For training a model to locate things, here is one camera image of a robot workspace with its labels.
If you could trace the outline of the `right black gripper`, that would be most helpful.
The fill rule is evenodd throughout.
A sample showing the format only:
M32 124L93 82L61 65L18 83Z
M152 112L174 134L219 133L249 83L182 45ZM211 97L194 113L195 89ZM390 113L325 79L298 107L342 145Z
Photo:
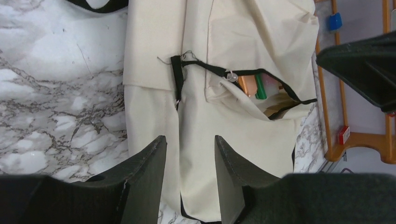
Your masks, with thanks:
M318 66L332 73L384 113L396 111L396 33L328 47Z

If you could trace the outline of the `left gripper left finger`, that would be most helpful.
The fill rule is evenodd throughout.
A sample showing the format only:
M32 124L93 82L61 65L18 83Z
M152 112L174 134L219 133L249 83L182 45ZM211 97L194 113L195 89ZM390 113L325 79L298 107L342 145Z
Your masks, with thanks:
M67 183L48 175L1 175L3 224L155 224L167 142L158 136L136 155Z

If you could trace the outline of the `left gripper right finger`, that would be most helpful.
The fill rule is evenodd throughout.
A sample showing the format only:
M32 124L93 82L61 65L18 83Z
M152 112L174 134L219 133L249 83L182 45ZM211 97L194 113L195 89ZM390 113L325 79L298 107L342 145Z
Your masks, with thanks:
M384 174L288 174L260 169L215 136L224 224L393 224L396 179Z

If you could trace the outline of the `green capped marker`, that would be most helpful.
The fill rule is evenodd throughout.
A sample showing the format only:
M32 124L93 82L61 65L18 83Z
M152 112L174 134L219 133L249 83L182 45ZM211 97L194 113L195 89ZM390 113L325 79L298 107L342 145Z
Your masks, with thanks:
M255 94L256 99L260 99L260 100L267 99L267 94L265 92L262 76L260 74L255 75L255 82L257 86L257 91Z

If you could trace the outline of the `orange highlighter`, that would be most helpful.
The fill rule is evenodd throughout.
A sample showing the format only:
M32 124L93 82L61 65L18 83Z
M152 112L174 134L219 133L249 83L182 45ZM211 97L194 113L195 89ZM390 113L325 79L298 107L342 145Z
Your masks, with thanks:
M255 76L239 76L238 82L242 87L243 92L248 97L254 97L257 93L257 84Z

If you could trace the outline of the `cream canvas backpack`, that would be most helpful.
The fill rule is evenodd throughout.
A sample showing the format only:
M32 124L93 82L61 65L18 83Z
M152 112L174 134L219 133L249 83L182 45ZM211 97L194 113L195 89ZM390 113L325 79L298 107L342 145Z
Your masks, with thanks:
M277 178L293 171L300 123L316 102L319 21L312 0L109 0L128 8L123 84L128 149L168 141L162 200L183 216L221 221L215 136ZM281 86L248 97L239 76Z

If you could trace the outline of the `pink highlighter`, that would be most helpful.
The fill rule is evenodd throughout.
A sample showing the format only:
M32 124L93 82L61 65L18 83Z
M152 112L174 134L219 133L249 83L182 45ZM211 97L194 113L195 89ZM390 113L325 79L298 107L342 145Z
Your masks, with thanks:
M281 84L274 78L270 77L269 75L267 74L262 75L262 83L267 98L279 93Z

